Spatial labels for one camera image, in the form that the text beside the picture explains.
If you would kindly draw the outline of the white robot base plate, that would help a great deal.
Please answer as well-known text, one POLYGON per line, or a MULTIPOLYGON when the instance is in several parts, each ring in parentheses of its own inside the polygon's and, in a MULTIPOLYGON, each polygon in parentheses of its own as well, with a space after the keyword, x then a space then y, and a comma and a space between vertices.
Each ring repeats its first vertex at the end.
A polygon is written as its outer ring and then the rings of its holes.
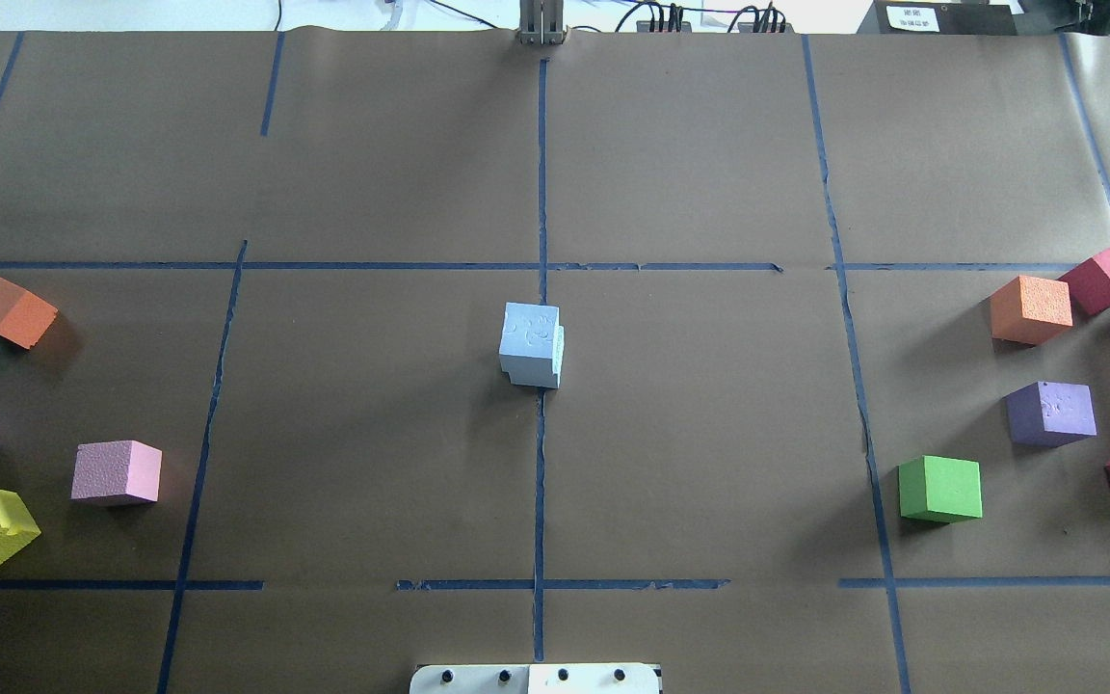
POLYGON ((410 693, 660 693, 660 667, 640 662, 428 664, 410 693))

